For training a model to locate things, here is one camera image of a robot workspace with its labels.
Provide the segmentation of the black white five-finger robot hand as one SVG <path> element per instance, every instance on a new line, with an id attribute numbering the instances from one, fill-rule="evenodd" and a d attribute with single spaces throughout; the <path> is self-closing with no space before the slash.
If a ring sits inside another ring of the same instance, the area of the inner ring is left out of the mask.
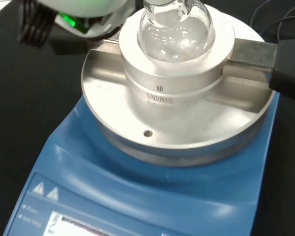
<path id="1" fill-rule="evenodd" d="M 20 0 L 18 41 L 57 55 L 83 54 L 114 36 L 136 10 L 134 0 Z"/>

